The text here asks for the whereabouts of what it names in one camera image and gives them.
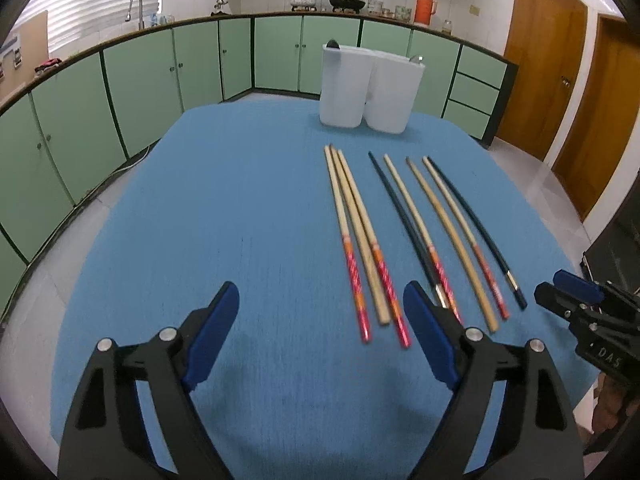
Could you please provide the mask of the person's right hand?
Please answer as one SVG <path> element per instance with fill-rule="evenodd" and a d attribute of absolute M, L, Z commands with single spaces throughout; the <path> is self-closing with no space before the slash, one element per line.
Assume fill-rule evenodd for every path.
<path fill-rule="evenodd" d="M 622 418 L 630 417 L 638 410 L 639 398 L 626 401 L 628 389 L 603 373 L 598 377 L 596 393 L 597 404 L 591 419 L 595 437 L 614 429 Z"/>

